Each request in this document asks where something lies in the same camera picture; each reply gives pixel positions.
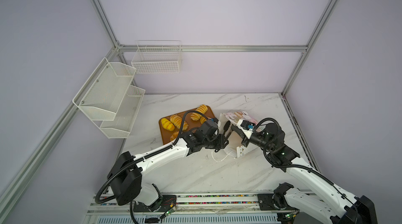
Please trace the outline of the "cartoon animal paper bag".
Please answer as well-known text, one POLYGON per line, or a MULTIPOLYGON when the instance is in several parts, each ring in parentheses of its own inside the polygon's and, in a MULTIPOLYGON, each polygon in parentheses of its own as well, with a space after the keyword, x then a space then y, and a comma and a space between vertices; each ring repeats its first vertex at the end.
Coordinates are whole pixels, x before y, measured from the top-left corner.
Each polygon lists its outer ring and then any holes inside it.
POLYGON ((247 147, 242 145, 241 142, 243 140, 243 137, 241 137, 234 130, 231 130, 231 126, 235 126, 237 130, 239 129, 237 127, 237 123, 240 119, 250 121, 254 124, 258 123, 258 121, 253 117, 251 117, 246 111, 221 113, 220 116, 218 117, 219 120, 218 125, 220 133, 224 132, 224 126, 226 125, 227 122, 230 122, 230 126, 225 133, 225 137, 227 138, 229 143, 223 150, 227 155, 235 159, 245 156, 246 154, 250 153, 251 151, 257 148, 256 145, 251 143, 247 147))

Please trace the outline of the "ridged long fake bread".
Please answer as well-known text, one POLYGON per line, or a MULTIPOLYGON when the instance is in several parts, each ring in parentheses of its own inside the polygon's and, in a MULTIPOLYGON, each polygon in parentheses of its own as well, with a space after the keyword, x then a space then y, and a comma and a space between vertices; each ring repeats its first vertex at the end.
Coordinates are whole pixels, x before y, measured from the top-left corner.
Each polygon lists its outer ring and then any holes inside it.
POLYGON ((199 121, 203 117, 201 114, 204 115, 208 111, 208 107, 206 105, 200 105, 195 111, 197 111, 197 113, 192 113, 191 119, 193 121, 199 121))

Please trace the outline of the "yellow fake bread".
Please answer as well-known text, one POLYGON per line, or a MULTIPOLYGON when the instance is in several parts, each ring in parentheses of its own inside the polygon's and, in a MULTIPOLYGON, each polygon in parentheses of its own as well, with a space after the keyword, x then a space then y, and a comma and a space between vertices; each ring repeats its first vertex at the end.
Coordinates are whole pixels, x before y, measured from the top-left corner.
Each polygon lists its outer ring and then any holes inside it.
POLYGON ((200 118, 200 123, 201 123, 201 124, 203 124, 203 123, 206 122, 206 121, 207 121, 207 118, 205 118, 205 117, 201 117, 201 118, 200 118))
POLYGON ((178 131, 174 132, 173 135, 170 137, 170 141, 171 142, 175 141, 177 139, 178 135, 179 135, 178 131))
POLYGON ((162 125, 163 129, 165 129, 167 131, 174 131, 175 130, 175 125, 170 120, 168 120, 166 118, 161 119, 161 125, 162 125))
POLYGON ((188 123, 183 120, 183 118, 177 114, 170 116, 170 121, 178 128, 183 131, 188 129, 188 123))

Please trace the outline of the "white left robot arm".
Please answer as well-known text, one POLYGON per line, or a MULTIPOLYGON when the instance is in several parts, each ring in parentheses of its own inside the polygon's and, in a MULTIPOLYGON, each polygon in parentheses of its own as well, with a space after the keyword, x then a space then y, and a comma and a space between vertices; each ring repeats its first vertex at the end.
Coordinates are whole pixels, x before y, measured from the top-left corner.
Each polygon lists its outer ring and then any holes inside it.
POLYGON ((107 176, 106 187, 112 189, 113 196, 98 198, 96 202, 101 204, 114 199, 122 206, 136 199, 151 206, 159 201, 161 196, 156 186, 145 185, 143 179, 148 173, 201 149, 218 152, 228 144, 228 139, 219 132, 218 124, 207 120, 194 132, 182 132, 176 140, 151 152, 142 153, 137 157, 125 152, 119 156, 107 176))

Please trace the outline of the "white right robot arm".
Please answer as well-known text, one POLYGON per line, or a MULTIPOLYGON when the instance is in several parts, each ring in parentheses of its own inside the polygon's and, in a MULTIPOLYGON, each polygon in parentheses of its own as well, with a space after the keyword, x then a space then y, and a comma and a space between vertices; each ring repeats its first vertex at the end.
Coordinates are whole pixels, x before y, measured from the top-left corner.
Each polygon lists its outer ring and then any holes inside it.
POLYGON ((278 210, 298 209, 324 224, 376 224, 374 203, 366 196, 357 197, 341 188, 311 167, 301 156, 288 147, 285 133, 273 119, 254 124, 241 120, 231 125, 232 131, 242 138, 242 145, 260 147, 265 159, 308 187, 316 198, 300 191, 290 183, 280 184, 268 205, 278 210))

